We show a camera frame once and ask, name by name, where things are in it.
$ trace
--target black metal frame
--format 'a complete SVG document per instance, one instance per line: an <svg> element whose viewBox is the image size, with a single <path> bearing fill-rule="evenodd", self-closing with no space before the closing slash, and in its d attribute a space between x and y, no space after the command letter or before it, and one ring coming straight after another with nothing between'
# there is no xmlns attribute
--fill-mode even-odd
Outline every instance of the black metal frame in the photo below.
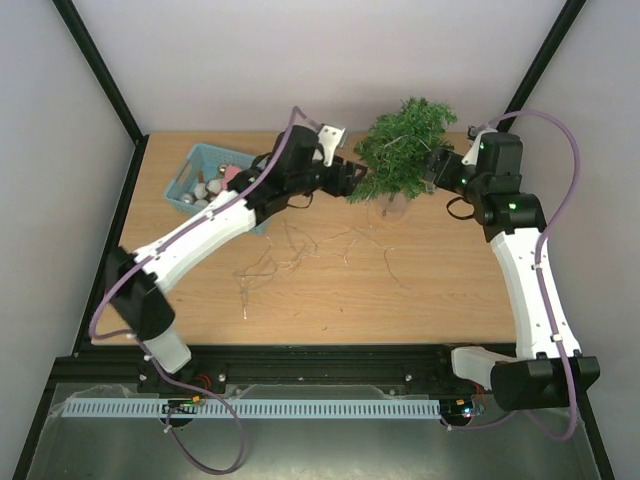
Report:
<svg viewBox="0 0 640 480"><path fill-rule="evenodd" d="M507 111L522 108L585 1L566 2ZM92 345L87 327L104 290L106 254L118 246L149 136L143 135L135 122L73 2L52 2L131 137L135 151L73 346L73 354L56 359L53 365L14 473L14 480L27 477L56 385L134 383L139 376L142 358L137 347ZM512 121L501 123L500 129L508 130L511 123ZM513 353L514 349L513 344L490 344L485 347L505 354ZM225 381L232 384L300 384L299 379L304 378L307 384L374 385L387 391L397 388L398 393L427 393L441 400L459 398L474 392L451 372L447 360L450 347L447 345L191 348L201 366L219 369L220 373L225 373ZM578 403L600 475L603 479L613 479L613 471L587 395L579 395Z"/></svg>

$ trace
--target pink object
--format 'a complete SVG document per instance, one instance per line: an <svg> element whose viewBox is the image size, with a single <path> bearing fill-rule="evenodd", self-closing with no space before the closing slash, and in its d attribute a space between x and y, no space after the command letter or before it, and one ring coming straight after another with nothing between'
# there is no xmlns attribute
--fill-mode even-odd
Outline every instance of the pink object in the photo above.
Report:
<svg viewBox="0 0 640 480"><path fill-rule="evenodd" d="M238 173L242 171L241 168L234 167L233 165L229 165L227 169L224 171L224 178L222 179L222 189L227 189L227 182L230 182L233 177L235 177Z"/></svg>

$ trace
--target blue plastic basket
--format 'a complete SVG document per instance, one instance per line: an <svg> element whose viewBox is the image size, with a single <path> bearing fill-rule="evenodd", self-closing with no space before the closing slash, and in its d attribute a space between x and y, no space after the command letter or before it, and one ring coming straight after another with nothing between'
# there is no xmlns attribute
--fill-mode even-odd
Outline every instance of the blue plastic basket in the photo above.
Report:
<svg viewBox="0 0 640 480"><path fill-rule="evenodd" d="M180 201L183 193L193 193L198 184L198 172L202 172L205 179L214 178L218 173L221 164L234 165L245 169L251 166L255 157L246 153L234 152L225 148L214 147L198 143L193 146L184 165L178 174L169 182L164 191L164 198L173 205L178 212L193 216L204 207L191 205ZM252 233L263 235L267 228L268 221L263 222L258 227L251 229Z"/></svg>

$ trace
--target twig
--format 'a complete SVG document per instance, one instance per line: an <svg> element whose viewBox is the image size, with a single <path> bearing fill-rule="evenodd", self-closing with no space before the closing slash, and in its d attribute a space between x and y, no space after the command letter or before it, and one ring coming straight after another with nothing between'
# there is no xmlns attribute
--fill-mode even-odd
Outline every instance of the twig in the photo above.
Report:
<svg viewBox="0 0 640 480"><path fill-rule="evenodd" d="M347 250L344 252L344 255L342 256L342 259L344 260L344 263L347 267L349 266L349 262L347 261L347 255L349 255L349 250L351 250L351 247L353 247L357 241L358 239L354 238L353 242L351 242L351 245L347 247Z"/></svg>
<svg viewBox="0 0 640 480"><path fill-rule="evenodd" d="M336 238L340 238L340 237L342 237L344 235L347 235L348 233L351 233L352 230L353 229L350 228L346 232L338 233L337 235L334 235L333 237L325 238L324 240L320 240L320 242L318 242L318 243L321 244L321 243L324 243L324 242L330 242L331 240L335 240Z"/></svg>
<svg viewBox="0 0 640 480"><path fill-rule="evenodd" d="M298 249L293 244L293 239L291 238L291 232L289 231L289 224L287 223L286 219L285 219L283 225L284 225L284 233L287 235L287 240L289 241L289 245L291 246L291 248L293 249L294 252L298 253Z"/></svg>
<svg viewBox="0 0 640 480"><path fill-rule="evenodd" d="M391 266L389 265L389 259L387 258L387 250L393 250L393 248L392 247L391 248L387 247L387 248L384 249L384 252L382 252L382 256L384 257L384 263L386 263L386 265L387 265L387 271L389 272L389 275L391 275L391 278L393 278L398 285L400 285L402 288L408 290L408 288L405 287L404 285L402 285L402 283L400 283L400 280L398 280L398 277L396 277L393 274L393 272L391 271Z"/></svg>
<svg viewBox="0 0 640 480"><path fill-rule="evenodd" d="M268 236L266 237L267 240L269 241L269 246L267 247L267 249L264 251L264 253L260 256L260 258L258 259L257 262L249 265L248 267L246 267L244 270L242 270L242 272L240 270L236 270L235 272L233 272L233 279L235 280L236 283L238 283L238 278L240 278L240 283L238 284L240 286L240 300L242 301L242 316L243 318L246 320L247 319L247 307L249 305L249 290L251 290L250 285L249 286L245 286L244 281L245 278L253 278L253 280L255 280L256 277L259 276L269 276L271 274L261 274L260 272L262 270L258 270L258 273L256 273L255 275L247 275L247 271L250 268L253 267L257 267L259 266L262 261L264 260L264 258L267 256L267 254L271 251L271 247L273 246L273 242L271 241L271 238L269 238ZM265 264L265 266L267 266L270 262L271 262L271 257L269 257L269 262L267 262Z"/></svg>
<svg viewBox="0 0 640 480"><path fill-rule="evenodd" d="M393 145L394 143L396 143L396 142L398 142L398 141L402 140L403 138L407 138L407 137L417 138L417 139L418 139L418 141L419 141L421 144L423 144L423 145L427 148L427 151L428 151L428 152L430 152L430 151L431 151L431 149L429 148L429 145L427 145L426 143L424 143L424 141L423 141L420 137L418 137L417 135L400 135L400 136L399 136L398 138L396 138L395 140L392 140L392 141L390 141L389 143L385 144L382 148L387 148L387 147L389 147L389 146Z"/></svg>
<svg viewBox="0 0 640 480"><path fill-rule="evenodd" d="M371 207L371 204L367 203L367 223L369 224L369 228L373 230L373 225L371 223L371 220L369 220L369 211L371 210L370 207Z"/></svg>
<svg viewBox="0 0 640 480"><path fill-rule="evenodd" d="M294 250L297 253L297 256L293 260L288 260L286 262L276 262L276 265L278 266L283 264L289 264L288 266L284 267L284 270L289 270L290 268L293 268L291 273L289 273L289 275L287 275L285 278L289 278L291 275L293 275L295 271L298 269L298 267L300 266L300 264L302 263L302 260L309 256L309 254L306 252L306 249L307 249L307 246L305 245L304 247L302 247L300 251Z"/></svg>
<svg viewBox="0 0 640 480"><path fill-rule="evenodd" d="M362 230L358 230L357 228L353 229L354 232L358 232L360 235L362 235L363 237L365 237L366 239L372 241L373 243L375 243L376 245L378 245L380 248L390 248L390 247L386 247L384 245L382 245L380 242L378 242L377 240L374 240L371 236L367 235L366 233L364 233Z"/></svg>
<svg viewBox="0 0 640 480"><path fill-rule="evenodd" d="M294 227L293 225L289 225L291 228L293 228L294 230L300 232L301 234L303 234L304 236L306 236L309 240L311 240L311 242L314 245L314 249L313 249L313 254L318 253L318 242L316 242L313 237L311 235L309 235L307 232L305 232L304 230L299 229L298 227Z"/></svg>

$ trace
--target white bracket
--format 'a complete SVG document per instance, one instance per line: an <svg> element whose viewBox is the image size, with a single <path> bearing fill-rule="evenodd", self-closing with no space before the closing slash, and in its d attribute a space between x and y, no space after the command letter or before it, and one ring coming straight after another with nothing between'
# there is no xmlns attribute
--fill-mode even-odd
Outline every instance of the white bracket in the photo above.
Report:
<svg viewBox="0 0 640 480"><path fill-rule="evenodd" d="M495 128L487 128L478 133L476 139L473 141L471 148L467 154L462 157L463 165L476 165L478 163L478 155L480 154L480 148L482 146L482 135L485 133L497 132Z"/></svg>
<svg viewBox="0 0 640 480"><path fill-rule="evenodd" d="M333 155L336 149L342 147L347 139L347 129L322 125L318 132L318 143L322 145L323 152L316 150L313 154L314 160L322 160L324 153L324 166L330 167L333 163Z"/></svg>
<svg viewBox="0 0 640 480"><path fill-rule="evenodd" d="M517 359L485 350L482 347L460 347L451 352L453 373L458 378L465 378L482 385L486 390L491 388L491 369L498 362L515 362Z"/></svg>

